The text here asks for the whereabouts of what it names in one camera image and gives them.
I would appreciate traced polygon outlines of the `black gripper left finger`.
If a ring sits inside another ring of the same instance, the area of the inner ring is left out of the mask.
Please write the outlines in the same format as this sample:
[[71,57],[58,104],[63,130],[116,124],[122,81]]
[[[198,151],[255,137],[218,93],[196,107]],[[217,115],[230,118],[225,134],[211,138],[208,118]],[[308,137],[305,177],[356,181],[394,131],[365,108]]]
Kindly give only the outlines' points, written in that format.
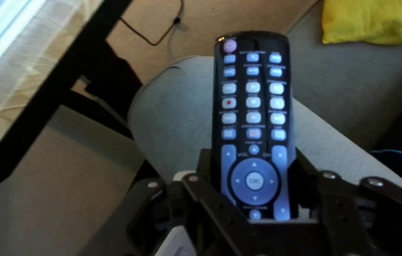
[[248,222],[210,185],[210,151],[194,174],[134,182],[78,256],[247,256]]

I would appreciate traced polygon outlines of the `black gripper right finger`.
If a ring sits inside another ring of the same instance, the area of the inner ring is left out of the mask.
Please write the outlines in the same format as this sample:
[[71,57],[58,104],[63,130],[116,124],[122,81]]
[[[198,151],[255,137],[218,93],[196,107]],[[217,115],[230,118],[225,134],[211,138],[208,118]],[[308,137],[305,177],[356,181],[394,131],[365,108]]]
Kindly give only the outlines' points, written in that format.
[[348,182],[301,152],[289,182],[295,204],[308,209],[295,228],[295,256],[402,256],[402,187],[380,177]]

